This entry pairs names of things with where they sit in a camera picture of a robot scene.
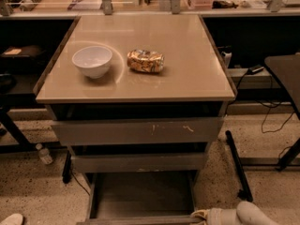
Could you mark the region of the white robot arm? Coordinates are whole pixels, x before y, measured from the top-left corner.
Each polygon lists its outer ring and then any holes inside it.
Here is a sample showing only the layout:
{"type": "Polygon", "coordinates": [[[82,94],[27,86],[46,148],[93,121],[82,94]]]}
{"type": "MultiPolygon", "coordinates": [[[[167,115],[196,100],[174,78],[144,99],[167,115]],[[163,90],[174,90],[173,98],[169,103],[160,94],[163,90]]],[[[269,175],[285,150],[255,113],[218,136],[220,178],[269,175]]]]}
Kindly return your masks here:
{"type": "Polygon", "coordinates": [[[252,202],[240,202],[234,209],[201,209],[190,215],[195,225],[279,225],[252,202]]]}

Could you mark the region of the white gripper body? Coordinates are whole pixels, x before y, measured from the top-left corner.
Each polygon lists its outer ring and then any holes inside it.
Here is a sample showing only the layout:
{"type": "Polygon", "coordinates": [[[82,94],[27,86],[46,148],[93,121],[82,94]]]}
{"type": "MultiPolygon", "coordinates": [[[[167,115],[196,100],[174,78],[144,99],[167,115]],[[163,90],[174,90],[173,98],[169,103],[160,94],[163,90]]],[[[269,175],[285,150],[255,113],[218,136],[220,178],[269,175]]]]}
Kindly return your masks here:
{"type": "Polygon", "coordinates": [[[235,209],[212,208],[206,221],[208,225],[242,225],[235,209]]]}

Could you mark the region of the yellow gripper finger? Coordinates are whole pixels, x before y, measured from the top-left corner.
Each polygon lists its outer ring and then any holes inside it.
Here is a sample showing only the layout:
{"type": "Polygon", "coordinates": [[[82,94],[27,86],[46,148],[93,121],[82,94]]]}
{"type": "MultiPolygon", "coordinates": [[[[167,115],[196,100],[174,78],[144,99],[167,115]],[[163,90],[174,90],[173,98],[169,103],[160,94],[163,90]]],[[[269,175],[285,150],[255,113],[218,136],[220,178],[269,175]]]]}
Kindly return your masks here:
{"type": "Polygon", "coordinates": [[[201,210],[194,211],[190,216],[192,218],[199,218],[201,220],[207,220],[208,219],[208,214],[209,214],[208,210],[201,209],[201,210]]]}

